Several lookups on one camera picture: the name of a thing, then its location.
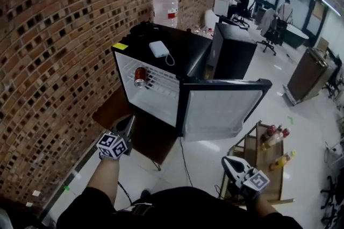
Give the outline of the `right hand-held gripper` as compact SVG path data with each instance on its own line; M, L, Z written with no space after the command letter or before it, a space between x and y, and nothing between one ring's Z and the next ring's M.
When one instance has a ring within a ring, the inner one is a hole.
M270 183L270 179L261 170L237 156L225 156L221 159L225 174L235 183L238 194L243 198L254 199Z

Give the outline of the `dark cola bottle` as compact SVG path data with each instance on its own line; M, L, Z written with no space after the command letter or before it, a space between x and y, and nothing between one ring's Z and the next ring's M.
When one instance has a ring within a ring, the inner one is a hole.
M277 128L275 125L270 125L266 128L264 133L261 135L261 142L265 143L272 139L277 131Z

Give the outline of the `red drink can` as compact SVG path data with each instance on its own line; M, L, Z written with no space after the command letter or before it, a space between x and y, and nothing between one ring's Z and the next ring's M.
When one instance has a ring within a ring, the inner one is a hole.
M134 85L138 88L142 88L147 82L147 72L145 67L138 67L134 74Z

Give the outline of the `black mini fridge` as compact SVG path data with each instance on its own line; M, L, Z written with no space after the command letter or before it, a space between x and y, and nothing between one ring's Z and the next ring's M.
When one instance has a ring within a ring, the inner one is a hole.
M119 78L128 103L169 124L186 141L236 137L258 107L272 83L206 79L212 41L171 27L144 36L128 34L112 46ZM162 41L168 56L156 58L149 43ZM145 67L147 82L134 85L138 67Z

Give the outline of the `person's right forearm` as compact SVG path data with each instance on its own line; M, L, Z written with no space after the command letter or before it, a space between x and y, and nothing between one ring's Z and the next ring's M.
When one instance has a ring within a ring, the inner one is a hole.
M254 199L246 198L245 205L248 212L261 218L277 213L277 210L261 195L257 195Z

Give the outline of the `person's left forearm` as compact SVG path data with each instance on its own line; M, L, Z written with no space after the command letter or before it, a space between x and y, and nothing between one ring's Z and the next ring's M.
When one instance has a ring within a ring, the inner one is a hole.
M115 204L119 179L119 160L103 157L87 184L87 188L97 189Z

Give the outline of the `dark wooden side table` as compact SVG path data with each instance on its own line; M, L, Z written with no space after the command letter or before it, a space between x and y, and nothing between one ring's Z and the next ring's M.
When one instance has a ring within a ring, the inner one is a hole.
M92 118L103 128L110 130L121 117L135 115L133 148L150 159L160 171L177 139L175 128L128 103L122 88L106 94L104 99L105 102Z

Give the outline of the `wooden trolley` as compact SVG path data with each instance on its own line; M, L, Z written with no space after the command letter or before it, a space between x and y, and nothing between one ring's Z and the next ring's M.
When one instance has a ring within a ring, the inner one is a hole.
M262 195L272 204L294 202L282 200L284 166L296 156L296 151L284 151L288 128L256 125L221 160L224 177L219 198L234 205L244 205L244 195Z

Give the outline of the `person's black shirt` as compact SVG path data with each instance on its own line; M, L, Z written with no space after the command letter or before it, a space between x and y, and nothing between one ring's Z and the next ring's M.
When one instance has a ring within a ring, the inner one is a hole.
M56 229L302 229L278 212L259 217L207 192L179 187L116 210L108 196L85 188L61 214Z

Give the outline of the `white power bank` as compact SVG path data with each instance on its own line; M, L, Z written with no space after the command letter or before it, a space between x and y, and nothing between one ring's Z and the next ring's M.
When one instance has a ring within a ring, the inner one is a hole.
M161 58L169 55L169 51L162 41L150 42L149 48L156 58Z

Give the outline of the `black office chair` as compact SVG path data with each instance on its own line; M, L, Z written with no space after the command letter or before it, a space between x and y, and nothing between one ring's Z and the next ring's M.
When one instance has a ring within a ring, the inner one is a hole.
M335 92L339 92L338 84L336 81L337 75L338 72L334 72L326 82L325 86L322 88L327 89L328 98L333 98L335 96Z
M246 22L246 20L252 21L252 10L251 9L243 9L243 10L237 10L232 20L238 24L241 24L244 27L250 27L250 25Z
M267 23L263 24L263 22L261 22L256 29L260 31L260 36L263 38L263 40L258 41L257 44L265 46L263 49L264 53L267 49L270 49L273 52L273 56L276 56L275 46L282 43L281 35L284 30L280 20L277 17L274 17L270 22L269 27L267 27Z
M325 203L320 207L324 211L321 223L324 229L333 229L344 216L344 172L335 180L331 176L327 179L329 188L320 191L322 195L327 195Z

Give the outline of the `cluster of clear bottles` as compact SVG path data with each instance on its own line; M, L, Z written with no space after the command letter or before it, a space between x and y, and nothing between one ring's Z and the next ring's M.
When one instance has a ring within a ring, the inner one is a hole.
M214 28L213 26L208 27L208 26L198 26L196 25L191 32L193 34L208 38L208 39L213 39L213 34L214 34Z

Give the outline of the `clear water jug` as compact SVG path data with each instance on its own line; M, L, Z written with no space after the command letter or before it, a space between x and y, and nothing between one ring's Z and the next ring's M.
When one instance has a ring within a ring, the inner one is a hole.
M154 24L177 28L178 0L153 0Z

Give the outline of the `grey draped coat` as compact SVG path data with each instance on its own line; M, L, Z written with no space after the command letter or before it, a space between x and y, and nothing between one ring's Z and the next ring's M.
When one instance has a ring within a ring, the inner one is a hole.
M274 20L274 16L275 16L275 10L274 10L273 8L268 9L268 10L264 13L264 15L263 15L263 17L262 17L262 19L261 19L261 21L260 21L258 27L256 28L257 30L260 30L260 35L261 35L262 37L263 37L263 36L268 32L268 30L270 29L271 23L272 23L273 20Z

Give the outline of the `brown cardboard box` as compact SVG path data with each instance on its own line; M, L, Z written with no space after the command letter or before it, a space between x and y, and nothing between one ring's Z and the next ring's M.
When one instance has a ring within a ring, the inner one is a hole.
M329 42L326 39L324 39L323 37L320 37L316 48L323 51L323 52L326 52L328 49L328 45L329 45Z

